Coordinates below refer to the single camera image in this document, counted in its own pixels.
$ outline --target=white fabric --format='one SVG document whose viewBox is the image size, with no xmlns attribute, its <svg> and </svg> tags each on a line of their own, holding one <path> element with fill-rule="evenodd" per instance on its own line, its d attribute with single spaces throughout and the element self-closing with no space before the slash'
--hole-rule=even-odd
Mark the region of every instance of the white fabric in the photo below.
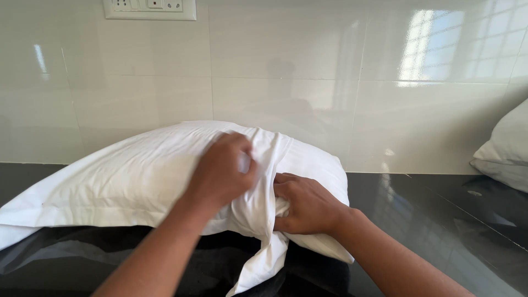
<svg viewBox="0 0 528 297">
<path fill-rule="evenodd" d="M 0 249 L 44 226 L 157 226 L 219 131 L 246 135 L 259 164 L 256 186 L 222 208 L 202 231 L 209 235 L 231 230 L 262 242 L 228 296 L 274 276 L 284 265 L 289 239 L 323 255 L 354 261 L 329 236 L 273 231 L 275 216 L 289 207 L 284 199 L 275 198 L 275 173 L 315 179 L 348 205 L 347 179 L 339 160 L 280 133 L 216 121 L 183 122 L 131 137 L 36 183 L 0 208 Z"/>
<path fill-rule="evenodd" d="M 528 193 L 528 100 L 505 115 L 473 155 L 476 169 Z"/>
</svg>

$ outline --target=right hand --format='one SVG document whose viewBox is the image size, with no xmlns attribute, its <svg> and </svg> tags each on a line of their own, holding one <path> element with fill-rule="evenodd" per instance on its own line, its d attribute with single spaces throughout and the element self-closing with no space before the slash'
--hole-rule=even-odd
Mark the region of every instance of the right hand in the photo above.
<svg viewBox="0 0 528 297">
<path fill-rule="evenodd" d="M 331 235 L 350 211 L 350 207 L 313 179 L 277 173 L 273 187 L 275 196 L 290 203 L 288 216 L 275 218 L 275 231 Z"/>
</svg>

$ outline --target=left hand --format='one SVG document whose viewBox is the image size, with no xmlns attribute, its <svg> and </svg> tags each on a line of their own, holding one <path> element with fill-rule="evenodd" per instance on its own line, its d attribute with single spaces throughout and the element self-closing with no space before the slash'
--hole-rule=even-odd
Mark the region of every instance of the left hand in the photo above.
<svg viewBox="0 0 528 297">
<path fill-rule="evenodd" d="M 255 182 L 257 163 L 252 158 L 248 172 L 242 173 L 239 158 L 242 153 L 251 157 L 252 149 L 244 135 L 223 133 L 202 155 L 183 197 L 216 212 L 244 194 Z"/>
</svg>

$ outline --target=wall tile backsplash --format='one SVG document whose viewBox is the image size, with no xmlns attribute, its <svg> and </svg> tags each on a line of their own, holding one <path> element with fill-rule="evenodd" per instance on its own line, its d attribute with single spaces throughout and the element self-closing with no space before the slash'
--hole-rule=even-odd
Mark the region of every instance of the wall tile backsplash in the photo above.
<svg viewBox="0 0 528 297">
<path fill-rule="evenodd" d="M 197 0 L 197 21 L 106 20 L 101 0 L 0 10 L 0 162 L 72 163 L 215 119 L 346 171 L 471 174 L 528 98 L 524 0 Z"/>
</svg>

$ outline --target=pillow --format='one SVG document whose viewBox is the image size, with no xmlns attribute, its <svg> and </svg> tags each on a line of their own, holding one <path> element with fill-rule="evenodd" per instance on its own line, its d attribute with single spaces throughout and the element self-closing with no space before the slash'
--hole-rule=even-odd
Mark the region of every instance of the pillow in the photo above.
<svg viewBox="0 0 528 297">
<path fill-rule="evenodd" d="M 195 163 L 219 131 L 236 131 L 253 144 L 256 185 L 223 207 L 202 235 L 226 230 L 261 240 L 228 296 L 274 276 L 284 265 L 289 239 L 302 247 L 352 263 L 333 238 L 273 231 L 288 203 L 275 198 L 276 172 L 315 179 L 348 205 L 339 159 L 280 133 L 227 122 L 183 122 L 143 133 L 88 155 L 31 186 L 0 208 L 0 248 L 44 226 L 157 226 L 185 190 Z"/>
<path fill-rule="evenodd" d="M 483 174 L 528 193 L 528 100 L 505 115 L 470 164 Z"/>
</svg>

